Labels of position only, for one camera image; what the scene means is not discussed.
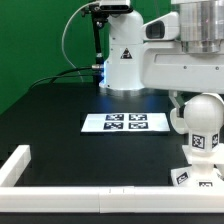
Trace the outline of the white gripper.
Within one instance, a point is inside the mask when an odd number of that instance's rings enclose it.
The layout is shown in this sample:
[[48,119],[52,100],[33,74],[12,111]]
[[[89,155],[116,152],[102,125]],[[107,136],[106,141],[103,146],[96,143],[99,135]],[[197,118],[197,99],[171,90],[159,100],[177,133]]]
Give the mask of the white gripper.
[[179,42],[148,42],[140,67],[145,87],[170,90],[174,118],[184,117],[180,91],[224,94],[224,47],[218,53],[187,54]]

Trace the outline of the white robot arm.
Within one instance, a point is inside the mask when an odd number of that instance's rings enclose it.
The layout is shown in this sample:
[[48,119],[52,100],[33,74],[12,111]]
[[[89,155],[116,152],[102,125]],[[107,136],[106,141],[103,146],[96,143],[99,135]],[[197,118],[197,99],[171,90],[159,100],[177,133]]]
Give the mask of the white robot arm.
[[171,0],[145,23],[130,0],[100,0],[109,15],[109,56],[100,87],[113,95],[167,90],[224,94],[224,0]]

